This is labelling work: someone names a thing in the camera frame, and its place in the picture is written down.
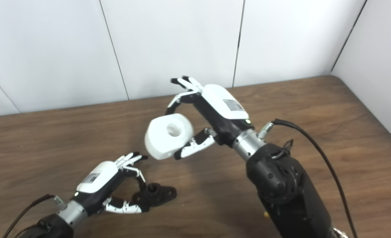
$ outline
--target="robotic arm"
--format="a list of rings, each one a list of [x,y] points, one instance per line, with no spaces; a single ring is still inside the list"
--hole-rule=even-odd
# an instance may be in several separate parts
[[[187,90],[176,95],[166,115],[181,103],[191,103],[209,122],[184,147],[174,153],[179,160],[207,148],[214,142],[233,148],[245,161],[247,176],[283,238],[348,238],[331,225],[331,218],[312,181],[301,164],[291,157],[293,141],[283,147],[266,143],[272,129],[269,122],[257,133],[241,104],[223,87],[201,86],[191,77],[172,83]]]
[[[95,167],[78,185],[76,192],[66,204],[54,196],[59,211],[42,218],[28,227],[17,237],[20,238],[72,238],[73,231],[91,215],[108,211],[117,214],[138,214],[149,211],[150,207],[162,205],[176,198],[176,189],[158,183],[146,185],[141,171],[133,165],[147,156],[132,152],[116,161],[104,161]],[[130,202],[111,196],[125,178],[138,180],[138,193]]]

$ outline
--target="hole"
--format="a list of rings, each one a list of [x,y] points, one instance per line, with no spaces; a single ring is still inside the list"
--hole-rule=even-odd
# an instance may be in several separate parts
[[[155,193],[155,192],[157,192],[157,190],[158,190],[158,187],[156,185],[154,185],[154,184],[148,185],[148,191],[150,193]]]
[[[173,137],[178,137],[182,133],[182,128],[173,122],[168,124],[168,126],[166,127],[166,130],[168,131],[168,134]]]

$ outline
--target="black cable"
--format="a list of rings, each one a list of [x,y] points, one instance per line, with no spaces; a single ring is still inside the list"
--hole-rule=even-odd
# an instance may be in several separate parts
[[[12,229],[14,228],[14,226],[17,224],[17,222],[25,215],[25,213],[27,211],[29,211],[29,209],[31,209],[33,206],[47,200],[47,199],[50,199],[50,198],[53,198],[55,197],[54,195],[51,195],[51,194],[46,194],[42,197],[40,197],[39,199],[35,200],[34,202],[32,202],[27,208],[25,208],[19,215],[18,217],[13,221],[13,223],[9,226],[8,230],[6,231],[6,233],[4,234],[3,238],[7,238],[7,236],[9,235],[9,233],[12,231]]]
[[[281,120],[281,119],[275,119],[274,121],[272,121],[272,123],[274,125],[287,126],[287,127],[290,127],[290,128],[293,128],[293,129],[299,131],[301,134],[303,134],[305,137],[307,137],[308,140],[310,140],[310,142],[313,144],[313,146],[316,148],[316,150],[323,157],[323,160],[327,164],[327,166],[328,166],[328,168],[329,168],[329,170],[330,170],[330,172],[331,172],[331,174],[332,174],[332,176],[333,176],[333,178],[335,180],[335,183],[336,183],[336,185],[338,187],[339,194],[341,195],[342,203],[344,205],[345,213],[347,215],[348,223],[350,224],[353,236],[354,236],[354,238],[358,238],[357,237],[357,232],[356,232],[355,227],[354,227],[353,220],[351,218],[350,210],[348,209],[348,203],[347,203],[347,199],[345,198],[345,193],[344,193],[344,191],[342,189],[342,185],[339,182],[338,176],[336,175],[335,170],[333,169],[332,165],[330,164],[329,159],[327,158],[327,156],[325,155],[323,150],[320,148],[320,146],[317,144],[317,142],[313,139],[313,137],[311,137],[306,131],[304,131],[302,128],[300,128],[299,126],[295,125],[294,123],[288,122],[288,121],[284,121],[284,120]]]

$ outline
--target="label sticker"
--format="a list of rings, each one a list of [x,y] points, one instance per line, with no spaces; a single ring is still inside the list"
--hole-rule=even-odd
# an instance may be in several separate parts
[[[223,99],[224,103],[226,106],[229,108],[231,111],[245,111],[241,105],[239,105],[238,101],[232,100],[232,99]]]
[[[100,173],[92,173],[85,177],[81,183],[93,183],[95,179],[100,175]]]

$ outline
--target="wooden table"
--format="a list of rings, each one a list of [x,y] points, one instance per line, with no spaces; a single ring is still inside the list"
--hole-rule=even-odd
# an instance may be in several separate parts
[[[339,175],[359,237],[391,237],[391,135],[339,79],[317,77],[230,92],[257,129],[280,118],[308,131]],[[0,237],[34,199],[46,193],[68,199],[100,162],[136,150],[146,153],[147,125],[163,115],[171,98],[1,116]],[[192,121],[195,131],[208,126],[190,105],[177,112]],[[295,139],[292,155],[309,173],[333,224],[350,234],[335,182],[313,146],[297,131],[278,126],[266,139],[279,145]],[[75,237],[279,237],[263,217],[244,161],[232,149],[213,145],[181,161],[151,158],[137,166],[148,182],[176,187],[178,197],[145,214],[93,216]],[[114,195],[129,199],[137,190],[128,179]],[[38,205],[12,233],[55,211],[51,202]]]

